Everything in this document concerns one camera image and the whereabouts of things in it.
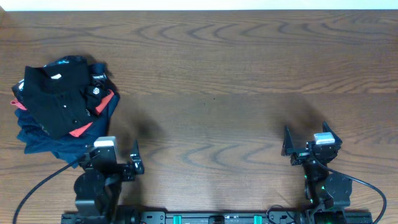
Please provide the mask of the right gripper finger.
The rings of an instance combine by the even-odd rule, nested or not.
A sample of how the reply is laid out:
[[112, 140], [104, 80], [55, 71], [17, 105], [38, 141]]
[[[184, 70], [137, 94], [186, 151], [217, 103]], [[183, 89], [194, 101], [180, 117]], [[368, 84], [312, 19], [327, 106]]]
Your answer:
[[335, 132], [329, 127], [328, 123], [324, 121], [322, 123], [322, 128], [324, 133], [331, 133], [335, 139], [335, 142], [341, 142], [341, 139], [335, 134]]
[[284, 141], [282, 145], [282, 150], [283, 151], [293, 151], [294, 150], [294, 145], [293, 145], [293, 140], [292, 136], [290, 134], [290, 130], [288, 126], [284, 126]]

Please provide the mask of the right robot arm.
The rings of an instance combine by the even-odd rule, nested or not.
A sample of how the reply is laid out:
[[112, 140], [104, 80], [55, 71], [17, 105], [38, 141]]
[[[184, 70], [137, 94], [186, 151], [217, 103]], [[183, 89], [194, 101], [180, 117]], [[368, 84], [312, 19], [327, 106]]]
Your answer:
[[323, 131], [315, 133], [305, 147], [295, 147], [288, 127], [284, 128], [283, 156], [290, 157], [293, 166], [302, 166], [305, 176], [305, 197], [311, 202], [299, 215], [296, 223], [346, 223], [344, 209], [350, 205], [352, 181], [342, 174], [329, 171], [331, 162], [341, 149], [342, 140], [327, 122]]

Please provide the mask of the black t-shirt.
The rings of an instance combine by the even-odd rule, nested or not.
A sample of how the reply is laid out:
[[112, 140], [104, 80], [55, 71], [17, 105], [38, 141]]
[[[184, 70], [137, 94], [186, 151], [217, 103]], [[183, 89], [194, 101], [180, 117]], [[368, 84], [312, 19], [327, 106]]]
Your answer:
[[61, 93], [35, 94], [29, 90], [23, 104], [51, 138], [59, 139], [96, 121], [96, 107], [108, 94], [105, 85], [88, 85]]

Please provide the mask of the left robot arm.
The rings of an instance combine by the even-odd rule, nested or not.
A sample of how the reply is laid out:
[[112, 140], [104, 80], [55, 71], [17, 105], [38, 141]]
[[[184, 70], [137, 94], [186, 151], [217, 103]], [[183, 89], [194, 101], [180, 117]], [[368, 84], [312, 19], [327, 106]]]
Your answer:
[[132, 182], [144, 173], [139, 145], [133, 141], [130, 159], [122, 164], [116, 159], [114, 136], [100, 137], [79, 162], [84, 173], [74, 184], [78, 210], [74, 223], [139, 223], [134, 208], [119, 205], [123, 182]]

